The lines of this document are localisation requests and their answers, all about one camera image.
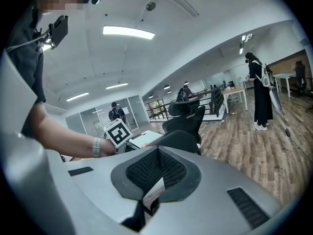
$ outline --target long black hair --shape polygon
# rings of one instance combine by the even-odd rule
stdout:
[[[257,61],[260,65],[262,65],[260,59],[258,59],[252,52],[247,52],[245,55],[246,59],[250,59],[252,61]]]

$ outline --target hand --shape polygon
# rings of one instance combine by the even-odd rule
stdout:
[[[100,157],[111,156],[115,154],[115,146],[109,139],[102,139],[100,143]]]

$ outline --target white ceiling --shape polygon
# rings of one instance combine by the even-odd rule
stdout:
[[[226,17],[242,12],[252,0],[153,0],[155,10],[147,12],[143,8],[148,1],[102,0],[80,10],[44,15],[39,25],[43,30],[60,15],[69,16],[68,35],[56,49],[45,51],[43,85],[49,98],[55,99],[48,103],[69,109],[112,93],[105,87],[118,82],[129,85],[114,92],[139,91],[155,74],[164,72],[165,64],[187,44]],[[156,35],[152,40],[105,36],[104,25],[136,26]],[[222,52],[227,55],[236,49],[236,41],[230,46],[226,43]],[[65,101],[84,92],[90,95]]]

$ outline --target white wristband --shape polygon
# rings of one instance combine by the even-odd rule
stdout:
[[[93,140],[93,146],[92,146],[92,157],[93,158],[99,158],[100,157],[100,138],[94,138]]]

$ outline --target woman in black dress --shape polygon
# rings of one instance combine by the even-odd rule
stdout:
[[[254,122],[255,129],[266,131],[268,128],[268,120],[273,119],[272,102],[269,96],[269,88],[264,87],[257,76],[262,78],[262,63],[251,52],[247,52],[246,59],[249,62],[249,81],[254,82]]]

